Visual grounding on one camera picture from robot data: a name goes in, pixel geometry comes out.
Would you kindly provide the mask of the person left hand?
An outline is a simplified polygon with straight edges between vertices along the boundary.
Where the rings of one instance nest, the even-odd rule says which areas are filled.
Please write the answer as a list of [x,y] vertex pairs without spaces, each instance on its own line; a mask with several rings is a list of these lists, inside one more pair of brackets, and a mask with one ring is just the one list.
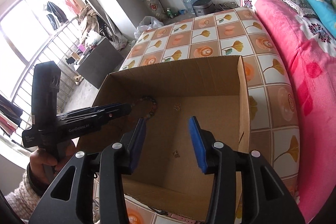
[[30,170],[32,178],[42,184],[49,185],[52,179],[47,177],[45,166],[54,167],[56,172],[54,176],[56,176],[75,153],[76,146],[73,141],[69,142],[66,147],[65,157],[59,161],[47,153],[44,149],[38,148],[30,155]]

